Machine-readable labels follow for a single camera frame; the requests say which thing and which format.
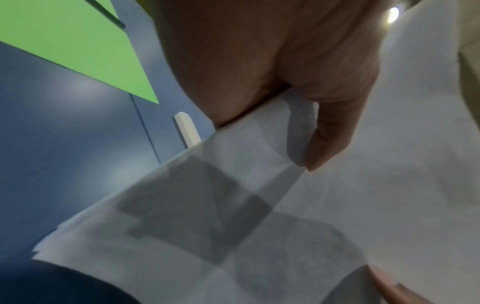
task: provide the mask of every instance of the green surface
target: green surface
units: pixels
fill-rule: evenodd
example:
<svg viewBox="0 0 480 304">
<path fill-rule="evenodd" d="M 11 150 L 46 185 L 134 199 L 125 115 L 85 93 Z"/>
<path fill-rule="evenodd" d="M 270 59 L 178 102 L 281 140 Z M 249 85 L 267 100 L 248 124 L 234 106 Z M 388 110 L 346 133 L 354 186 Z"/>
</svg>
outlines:
<svg viewBox="0 0 480 304">
<path fill-rule="evenodd" d="M 0 41 L 158 103 L 125 32 L 84 0 L 0 0 Z"/>
</svg>

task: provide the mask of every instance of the fingernail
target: fingernail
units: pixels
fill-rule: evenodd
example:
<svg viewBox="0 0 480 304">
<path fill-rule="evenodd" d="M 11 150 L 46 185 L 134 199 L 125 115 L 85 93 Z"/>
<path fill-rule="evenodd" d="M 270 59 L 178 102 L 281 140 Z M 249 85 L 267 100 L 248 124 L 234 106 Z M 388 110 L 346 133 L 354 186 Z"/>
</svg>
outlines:
<svg viewBox="0 0 480 304">
<path fill-rule="evenodd" d="M 397 281 L 395 281 L 391 276 L 389 276 L 385 271 L 383 271 L 379 267 L 373 266 L 373 265 L 369 265 L 368 267 L 372 272 L 372 274 L 376 276 L 379 280 L 381 280 L 383 283 L 392 285 L 392 286 L 396 286 L 399 284 Z"/>
</svg>

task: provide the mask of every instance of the white paper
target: white paper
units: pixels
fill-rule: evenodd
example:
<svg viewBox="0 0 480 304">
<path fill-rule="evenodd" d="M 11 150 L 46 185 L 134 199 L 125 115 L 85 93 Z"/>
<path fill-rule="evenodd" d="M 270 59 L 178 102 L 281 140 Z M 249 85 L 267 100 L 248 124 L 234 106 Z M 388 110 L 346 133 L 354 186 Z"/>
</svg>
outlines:
<svg viewBox="0 0 480 304">
<path fill-rule="evenodd" d="M 301 166 L 313 105 L 289 91 L 62 225 L 34 258 L 144 304 L 367 303 L 378 295 L 352 274 L 367 262 L 436 304 L 478 303 L 480 137 L 456 11 L 425 0 L 397 21 L 351 147 L 320 170 Z"/>
</svg>

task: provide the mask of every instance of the bright green panel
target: bright green panel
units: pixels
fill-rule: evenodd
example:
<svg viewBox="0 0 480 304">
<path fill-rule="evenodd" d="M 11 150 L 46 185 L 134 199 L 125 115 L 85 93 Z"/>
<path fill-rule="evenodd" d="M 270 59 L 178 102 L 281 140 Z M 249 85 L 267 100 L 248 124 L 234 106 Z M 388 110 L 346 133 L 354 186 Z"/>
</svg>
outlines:
<svg viewBox="0 0 480 304">
<path fill-rule="evenodd" d="M 96 0 L 98 3 L 101 4 L 107 11 L 110 12 L 110 14 L 114 15 L 115 17 L 118 18 L 117 13 L 115 12 L 114 6 L 110 2 L 110 0 Z"/>
<path fill-rule="evenodd" d="M 0 41 L 158 103 L 125 32 L 84 0 L 0 0 Z"/>
</svg>

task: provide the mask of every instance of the paper sheet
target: paper sheet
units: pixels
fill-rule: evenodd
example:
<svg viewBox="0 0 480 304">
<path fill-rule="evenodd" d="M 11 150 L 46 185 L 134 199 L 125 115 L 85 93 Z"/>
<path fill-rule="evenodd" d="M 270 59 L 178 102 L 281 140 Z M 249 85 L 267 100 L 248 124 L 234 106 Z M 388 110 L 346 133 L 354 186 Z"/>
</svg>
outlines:
<svg viewBox="0 0 480 304">
<path fill-rule="evenodd" d="M 84 0 L 0 1 L 0 41 L 158 103 L 125 32 Z"/>
<path fill-rule="evenodd" d="M 308 173 L 289 91 L 71 219 L 38 260 L 150 303 L 379 303 L 376 263 L 436 304 L 478 303 L 480 133 L 458 84 L 456 7 L 389 33 L 348 151 Z"/>
</svg>

